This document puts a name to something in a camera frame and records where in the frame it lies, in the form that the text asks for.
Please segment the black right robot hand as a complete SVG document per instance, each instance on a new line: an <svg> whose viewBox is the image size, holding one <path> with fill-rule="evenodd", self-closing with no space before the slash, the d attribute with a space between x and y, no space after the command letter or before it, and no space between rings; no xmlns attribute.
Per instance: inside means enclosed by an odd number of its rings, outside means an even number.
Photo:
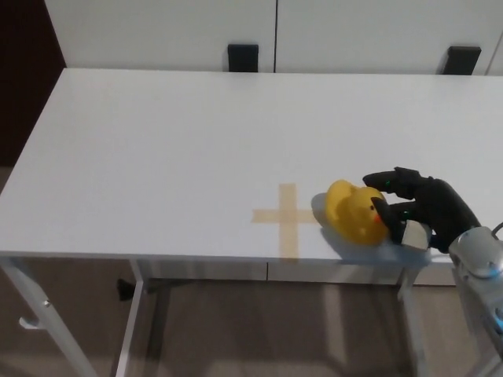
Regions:
<svg viewBox="0 0 503 377"><path fill-rule="evenodd" d="M393 243L402 242L407 221L417 221L434 232L429 246L446 254L459 235L481 226L468 204L444 180L426 178L417 170L396 167L391 171L367 174L363 182L380 192L404 199L402 203L389 204L384 199L372 198L373 208L388 228Z"/></svg>

